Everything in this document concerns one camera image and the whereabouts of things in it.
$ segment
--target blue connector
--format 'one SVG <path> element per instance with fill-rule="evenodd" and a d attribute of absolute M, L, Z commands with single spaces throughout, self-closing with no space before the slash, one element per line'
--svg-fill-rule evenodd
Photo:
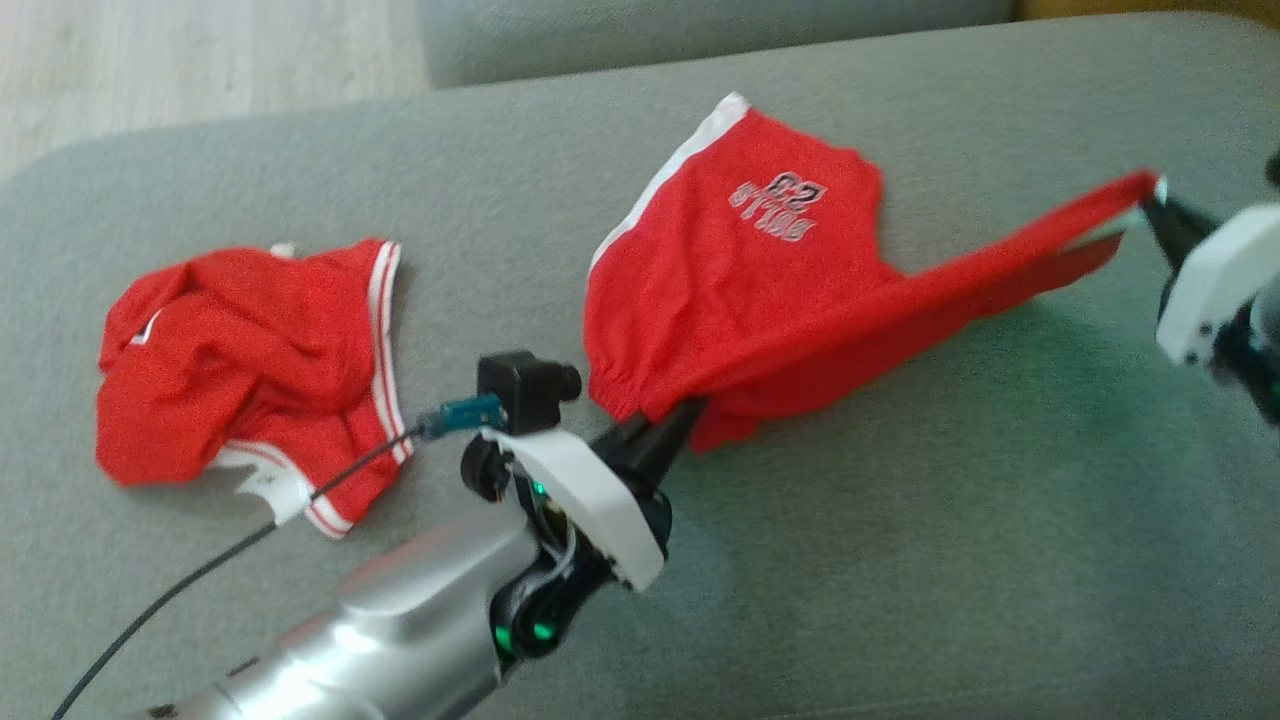
<path fill-rule="evenodd" d="M 442 402 L 435 410 L 420 415 L 417 424 L 422 429 L 424 438 L 435 439 L 458 430 L 483 427 L 500 430 L 507 425 L 507 418 L 498 396 L 490 393 Z"/>

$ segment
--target fabric upholstery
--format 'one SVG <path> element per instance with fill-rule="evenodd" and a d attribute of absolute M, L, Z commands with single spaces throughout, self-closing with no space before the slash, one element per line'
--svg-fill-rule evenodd
<path fill-rule="evenodd" d="M 1220 15 L 1048 20 L 804 46 L 146 132 L 0 187 L 0 716 L 47 716 L 157 593 L 269 515 L 232 477 L 122 491 L 93 464 L 106 309 L 215 247 L 403 243 L 403 410 L 479 355 L 582 363 L 586 269 L 728 91 L 858 147 L 906 272 L 1134 167 L 1219 217 L 1274 199 L 1280 35 Z M 671 562 L 602 592 L 479 720 L 1257 717 L 1280 712 L 1276 437 L 1153 341 L 1144 233 L 836 406 L 668 478 Z M 581 434 L 605 427 L 586 402 Z M 340 577 L 477 500 L 420 446 L 334 543 L 296 523 L 200 582 L 81 717 L 210 682 Z"/>
<path fill-rule="evenodd" d="M 1011 0 L 419 0 L 435 88 L 1004 22 Z"/>

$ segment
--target red shorts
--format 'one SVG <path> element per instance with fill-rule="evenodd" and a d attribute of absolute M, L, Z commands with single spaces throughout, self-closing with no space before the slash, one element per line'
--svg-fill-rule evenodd
<path fill-rule="evenodd" d="M 694 446 L 746 437 L 1102 266 L 1156 182 L 1133 173 L 906 275 L 877 251 L 876 165 L 730 95 L 591 259 L 591 398 L 658 420 L 707 396 Z"/>

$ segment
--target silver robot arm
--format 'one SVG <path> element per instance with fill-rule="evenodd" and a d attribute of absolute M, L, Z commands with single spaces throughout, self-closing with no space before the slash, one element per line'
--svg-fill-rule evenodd
<path fill-rule="evenodd" d="M 477 375 L 502 429 L 475 437 L 462 480 L 489 505 L 366 562 L 261 656 L 140 717 L 456 720 L 554 651 L 605 583 L 654 580 L 671 532 L 658 486 L 703 402 L 588 445 L 558 427 L 581 391 L 572 368 L 521 351 L 481 359 Z"/>
<path fill-rule="evenodd" d="M 366 562 L 328 610 L 177 705 L 141 717 L 454 720 L 508 665 L 489 607 L 538 560 L 517 507 L 495 503 Z"/>

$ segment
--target black cable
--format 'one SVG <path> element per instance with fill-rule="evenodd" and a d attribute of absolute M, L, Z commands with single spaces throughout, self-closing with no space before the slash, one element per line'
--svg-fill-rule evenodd
<path fill-rule="evenodd" d="M 403 434 L 399 434 L 384 442 L 383 445 L 379 445 L 378 447 L 370 450 L 365 455 L 360 456 L 358 460 L 348 465 L 346 470 L 338 473 L 337 475 L 334 475 L 332 480 L 320 486 L 320 488 L 312 492 L 310 501 L 315 502 L 317 498 L 320 498 L 333 488 L 342 484 L 343 480 L 358 473 L 361 468 L 369 465 L 388 450 L 396 447 L 397 445 L 404 442 L 411 437 L 422 436 L 425 434 L 425 432 L 426 428 L 419 424 L 413 428 L 410 428 Z M 166 589 L 164 594 L 157 597 L 155 602 L 147 606 L 147 609 L 143 610 L 141 615 L 138 615 L 132 623 L 129 623 L 129 626 L 125 628 L 124 632 L 115 638 L 115 642 L 113 642 L 106 648 L 106 651 L 104 651 L 102 655 L 100 655 L 99 659 L 93 661 L 93 665 L 91 665 L 90 669 L 83 675 L 81 675 L 81 679 L 76 682 L 76 687 L 72 688 L 72 692 L 67 693 L 67 697 L 63 698 L 63 703 L 58 706 L 56 711 L 54 711 L 52 720 L 63 720 L 63 717 L 67 716 L 67 712 L 72 708 L 72 705 L 79 698 L 81 693 L 84 692 L 84 688 L 87 688 L 88 684 L 93 682 L 93 678 L 96 678 L 97 674 L 102 671 L 102 667 L 106 666 L 106 664 L 111 660 L 111 657 L 114 657 L 115 653 L 119 652 L 122 647 L 124 647 L 124 643 L 129 642 L 129 639 L 134 634 L 137 634 L 137 632 L 142 628 L 142 625 L 146 624 L 147 620 L 150 620 L 152 616 L 155 616 L 156 612 L 160 611 L 160 609 L 168 605 L 170 600 L 177 597 L 178 593 L 180 593 L 182 591 L 189 588 L 200 578 L 204 578 L 205 575 L 223 566 L 223 564 L 225 564 L 232 557 L 236 557 L 237 555 L 257 544 L 259 541 L 275 532 L 276 528 L 279 528 L 279 525 L 276 525 L 274 521 L 262 525 L 261 528 L 246 536 L 244 539 L 228 547 L 225 551 L 223 551 L 221 555 L 214 557 L 209 562 L 205 562 L 200 568 L 196 568 L 186 578 L 178 580 L 177 583 L 174 583 L 172 588 Z"/>

